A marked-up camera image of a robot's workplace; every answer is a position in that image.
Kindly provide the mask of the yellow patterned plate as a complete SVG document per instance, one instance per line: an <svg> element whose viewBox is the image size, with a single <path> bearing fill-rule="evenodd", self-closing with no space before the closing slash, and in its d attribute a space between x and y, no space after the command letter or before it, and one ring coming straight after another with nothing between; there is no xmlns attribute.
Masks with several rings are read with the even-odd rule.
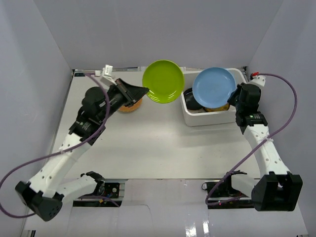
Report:
<svg viewBox="0 0 316 237"><path fill-rule="evenodd" d="M221 107L218 107L218 108L206 108L206 107L203 107L203 109L210 113L210 112L220 112L220 111L227 111L228 109L230 108L230 105L227 103Z"/></svg>

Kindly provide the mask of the light blue round plate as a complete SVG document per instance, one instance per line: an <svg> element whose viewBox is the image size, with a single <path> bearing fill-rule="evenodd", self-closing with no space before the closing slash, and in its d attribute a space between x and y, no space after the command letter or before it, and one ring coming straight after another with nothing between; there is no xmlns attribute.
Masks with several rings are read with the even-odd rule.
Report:
<svg viewBox="0 0 316 237"><path fill-rule="evenodd" d="M219 108L227 104L237 85L234 76L226 69L207 68L195 78L192 86L195 100L207 108Z"/></svg>

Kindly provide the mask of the green round plate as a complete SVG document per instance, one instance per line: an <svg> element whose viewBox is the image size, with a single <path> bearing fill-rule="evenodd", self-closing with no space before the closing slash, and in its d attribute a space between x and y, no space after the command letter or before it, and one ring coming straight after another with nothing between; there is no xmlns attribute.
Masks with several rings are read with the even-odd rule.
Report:
<svg viewBox="0 0 316 237"><path fill-rule="evenodd" d="M142 86L149 89L147 96L154 102L167 104L175 101L185 85L181 68L170 60L157 60L143 73Z"/></svg>

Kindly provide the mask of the black round plate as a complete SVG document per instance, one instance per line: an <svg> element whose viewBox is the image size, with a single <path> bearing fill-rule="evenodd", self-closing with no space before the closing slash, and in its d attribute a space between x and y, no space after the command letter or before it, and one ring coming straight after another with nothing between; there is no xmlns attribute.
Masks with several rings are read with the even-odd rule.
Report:
<svg viewBox="0 0 316 237"><path fill-rule="evenodd" d="M183 94L184 94L185 104L188 110L196 111L196 110L202 109L202 105L200 105L194 98L192 88L188 88L187 90L184 91Z"/></svg>

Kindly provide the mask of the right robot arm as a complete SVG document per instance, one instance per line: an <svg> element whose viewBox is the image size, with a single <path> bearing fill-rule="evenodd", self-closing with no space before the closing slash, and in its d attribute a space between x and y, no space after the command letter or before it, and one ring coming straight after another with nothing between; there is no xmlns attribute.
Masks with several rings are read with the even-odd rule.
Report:
<svg viewBox="0 0 316 237"><path fill-rule="evenodd" d="M261 89L242 83L228 102L236 108L236 124L254 150L260 180L236 172L223 184L223 192L234 197L239 192L251 198L257 211L293 211L303 185L300 175L292 174L268 138L268 123L257 109Z"/></svg>

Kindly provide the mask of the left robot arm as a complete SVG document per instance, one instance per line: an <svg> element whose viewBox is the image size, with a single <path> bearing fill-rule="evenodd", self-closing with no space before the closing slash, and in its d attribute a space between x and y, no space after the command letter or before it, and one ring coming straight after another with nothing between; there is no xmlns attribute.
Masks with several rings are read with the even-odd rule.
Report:
<svg viewBox="0 0 316 237"><path fill-rule="evenodd" d="M62 183L65 175L89 150L105 130L104 122L122 106L136 104L149 92L147 87L130 85L117 79L108 90L102 86L88 89L76 121L70 127L58 154L49 159L28 182L20 181L15 190L23 203L43 221L52 220L62 205L81 196L105 199L106 180L96 172Z"/></svg>

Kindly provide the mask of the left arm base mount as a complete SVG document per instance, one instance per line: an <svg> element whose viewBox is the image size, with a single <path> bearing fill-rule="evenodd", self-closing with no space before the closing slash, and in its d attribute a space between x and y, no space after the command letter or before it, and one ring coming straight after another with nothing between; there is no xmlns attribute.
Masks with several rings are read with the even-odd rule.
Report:
<svg viewBox="0 0 316 237"><path fill-rule="evenodd" d="M120 187L120 183L105 183L99 195L85 195L79 201L85 207L120 207Z"/></svg>

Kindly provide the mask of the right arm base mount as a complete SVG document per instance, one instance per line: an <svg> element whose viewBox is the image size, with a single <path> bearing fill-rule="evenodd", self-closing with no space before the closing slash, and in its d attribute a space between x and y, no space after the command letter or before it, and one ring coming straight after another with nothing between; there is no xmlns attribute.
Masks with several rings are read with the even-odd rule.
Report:
<svg viewBox="0 0 316 237"><path fill-rule="evenodd" d="M223 200L238 198L237 200L223 203ZM221 184L210 196L209 203L219 204L214 206L208 206L208 209L247 209L254 208L251 198L247 197L240 191L237 191L227 184Z"/></svg>

